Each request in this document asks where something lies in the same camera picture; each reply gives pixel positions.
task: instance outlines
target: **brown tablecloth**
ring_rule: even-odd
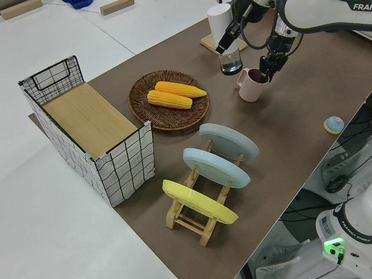
[[[248,26],[247,37],[255,44],[264,42],[271,19]],[[350,121],[372,88],[371,42],[344,31],[317,33],[305,35],[260,99],[247,103],[238,96],[237,76],[222,75],[216,55],[199,43],[209,33],[204,20],[89,82],[141,125],[127,103],[132,84],[155,70],[184,71],[200,80],[210,95],[203,122],[231,127],[260,148],[256,160],[241,164],[252,182],[232,189],[225,203],[239,219],[232,225],[217,224],[207,247],[202,247],[196,233],[179,225],[166,228],[172,200],[162,192],[163,179],[183,183],[189,173],[183,149],[204,147],[198,127],[154,131],[156,175],[115,209],[178,278],[233,278],[336,140],[323,122],[330,116]],[[264,54],[266,50],[246,49],[242,61],[245,67],[257,67]],[[195,189],[212,198],[220,191],[203,178]]]

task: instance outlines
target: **white cylinder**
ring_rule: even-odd
[[[225,34],[227,26],[233,20],[231,6],[228,3],[217,4],[212,6],[208,11],[208,21],[212,36],[214,39],[215,48],[217,48],[222,36]],[[238,41],[234,40],[231,46],[224,51],[224,55],[233,53],[238,49]]]

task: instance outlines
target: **white floor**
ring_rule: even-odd
[[[28,119],[17,82],[76,55],[89,81],[206,17],[215,0],[62,0],[0,17],[0,278],[175,278]]]

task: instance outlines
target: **corn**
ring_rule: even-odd
[[[170,83],[168,81],[158,81],[155,85],[155,90],[169,92],[189,98],[197,98],[207,95],[207,92],[199,89],[198,87],[182,83]]]
[[[157,90],[149,91],[147,101],[156,106],[166,106],[174,109],[190,109],[192,105],[192,99],[190,98]]]

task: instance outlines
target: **wicker basket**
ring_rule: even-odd
[[[150,120],[158,130],[183,130],[200,122],[209,107],[208,94],[192,100],[191,109],[172,109],[151,105],[147,101],[149,90],[154,90],[158,81],[170,81],[192,85],[206,91],[203,84],[190,76],[174,70],[148,73],[137,80],[129,91],[128,104],[133,114],[142,122]]]

